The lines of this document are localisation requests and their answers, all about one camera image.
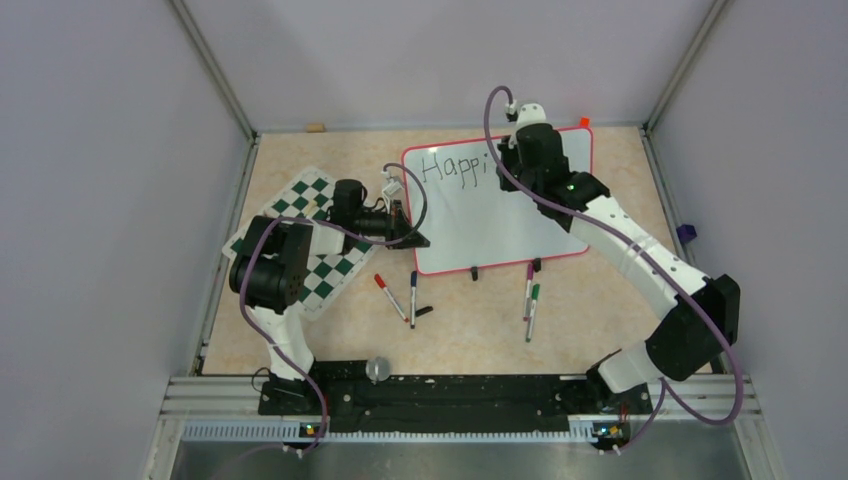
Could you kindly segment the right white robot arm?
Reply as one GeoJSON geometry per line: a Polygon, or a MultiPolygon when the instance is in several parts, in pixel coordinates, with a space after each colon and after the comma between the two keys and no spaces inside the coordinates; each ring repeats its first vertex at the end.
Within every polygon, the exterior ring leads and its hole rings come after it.
{"type": "Polygon", "coordinates": [[[644,341],[614,352],[587,373],[589,404],[612,412],[627,390],[666,378],[684,381],[735,341],[740,287],[711,278],[642,229],[594,175],[570,168],[559,131],[524,126],[497,144],[505,191],[528,190],[539,211],[597,250],[648,302],[660,323],[644,341]]]}

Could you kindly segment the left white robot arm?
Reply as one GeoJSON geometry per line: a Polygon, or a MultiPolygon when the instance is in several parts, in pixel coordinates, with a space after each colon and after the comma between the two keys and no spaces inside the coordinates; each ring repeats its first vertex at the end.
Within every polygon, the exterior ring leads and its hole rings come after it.
{"type": "Polygon", "coordinates": [[[270,372],[287,380],[283,401],[297,413],[319,404],[320,386],[308,378],[314,355],[306,345],[295,306],[306,286],[312,256],[346,255],[358,242],[390,249],[427,248],[430,241],[412,225],[398,200],[367,206],[358,180],[335,183],[328,217],[255,216],[235,249],[230,289],[248,324],[269,347],[270,372]]]}

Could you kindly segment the pink framed whiteboard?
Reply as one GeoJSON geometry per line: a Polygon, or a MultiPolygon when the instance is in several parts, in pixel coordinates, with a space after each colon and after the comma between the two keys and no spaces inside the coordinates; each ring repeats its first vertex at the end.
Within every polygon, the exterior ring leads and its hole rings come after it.
{"type": "Polygon", "coordinates": [[[501,190],[484,139],[406,149],[406,199],[430,244],[414,251],[423,275],[529,262],[587,251],[521,192],[501,190]]]}

